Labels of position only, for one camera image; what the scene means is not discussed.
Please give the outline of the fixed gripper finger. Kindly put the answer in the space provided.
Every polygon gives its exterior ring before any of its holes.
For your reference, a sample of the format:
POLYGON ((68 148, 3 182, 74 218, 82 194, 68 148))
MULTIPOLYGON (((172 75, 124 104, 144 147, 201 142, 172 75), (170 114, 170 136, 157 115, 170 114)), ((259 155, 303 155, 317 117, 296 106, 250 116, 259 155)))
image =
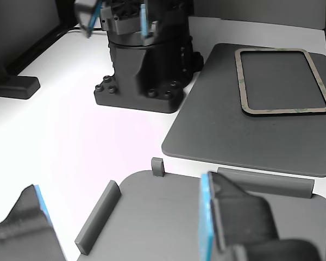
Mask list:
POLYGON ((280 239, 269 203, 222 174, 199 182, 199 259, 321 260, 306 240, 280 239))
POLYGON ((38 185, 26 187, 0 223, 0 260, 65 260, 38 185))

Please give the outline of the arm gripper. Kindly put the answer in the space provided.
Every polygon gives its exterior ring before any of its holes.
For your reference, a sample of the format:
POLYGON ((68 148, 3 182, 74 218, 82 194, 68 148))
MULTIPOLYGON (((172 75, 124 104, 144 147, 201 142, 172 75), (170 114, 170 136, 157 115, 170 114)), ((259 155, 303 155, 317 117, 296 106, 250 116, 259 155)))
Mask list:
POLYGON ((159 31, 159 4, 132 0, 76 0, 74 13, 81 30, 89 38, 96 19, 103 31, 117 35, 139 32, 144 46, 155 44, 159 31))

